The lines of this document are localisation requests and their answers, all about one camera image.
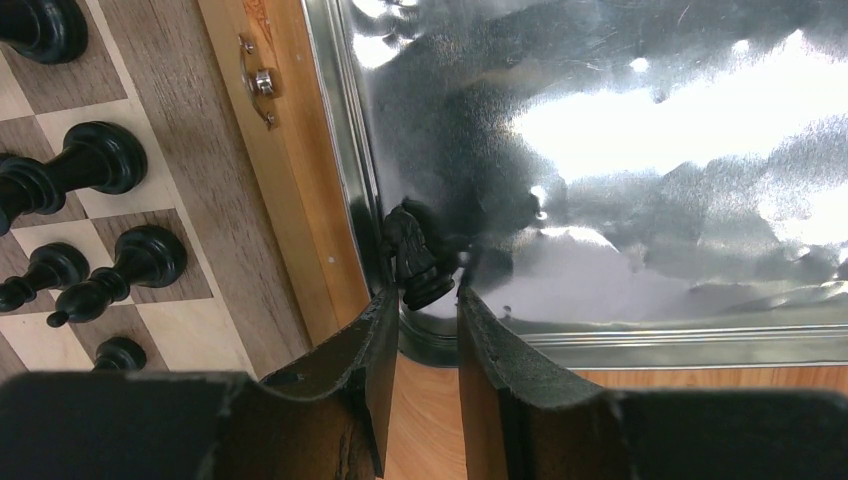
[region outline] black chess piece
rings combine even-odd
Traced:
[[[141,370],[146,364],[147,355],[141,345],[129,338],[112,337],[97,347],[91,371]]]
[[[40,290],[64,290],[85,280],[88,272],[88,261],[76,248],[66,243],[38,247],[23,277],[9,277],[0,284],[0,312],[17,310],[35,300]]]
[[[119,195],[147,174],[147,155],[127,130],[107,122],[87,122],[65,134],[64,150],[43,164],[26,157],[0,157],[0,235],[18,216],[49,215],[65,206],[65,195],[91,187]]]
[[[188,253],[170,231],[143,225],[118,237],[115,258],[115,266],[98,268],[88,280],[62,292],[47,324],[57,328],[66,322],[90,322],[112,303],[126,299],[132,285],[167,287],[185,271]]]
[[[383,221],[383,249],[395,257],[395,279],[403,285],[403,303],[410,310],[420,310],[453,289],[451,274],[436,268],[418,220],[402,205]]]
[[[0,41],[38,63],[68,63],[88,47],[88,27],[75,0],[3,0]]]

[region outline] chess pawn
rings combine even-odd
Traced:
[[[97,347],[97,359],[92,372],[108,370],[141,370],[147,355],[141,345],[129,338],[113,337]]]
[[[144,225],[118,237],[115,258],[115,266],[98,268],[88,280],[62,292],[47,324],[58,328],[66,322],[90,322],[112,303],[126,299],[132,285],[167,287],[185,271],[188,254],[170,231]]]
[[[22,277],[9,277],[0,284],[0,312],[17,310],[35,300],[39,291],[66,289],[88,277],[88,261],[76,248],[51,243],[36,248]]]
[[[3,0],[0,41],[38,63],[67,63],[85,52],[88,27],[75,0]]]
[[[64,150],[43,164],[26,157],[0,156],[0,235],[18,216],[49,215],[65,206],[72,190],[91,187],[119,195],[147,174],[147,156],[127,130],[107,122],[86,122],[65,134]]]

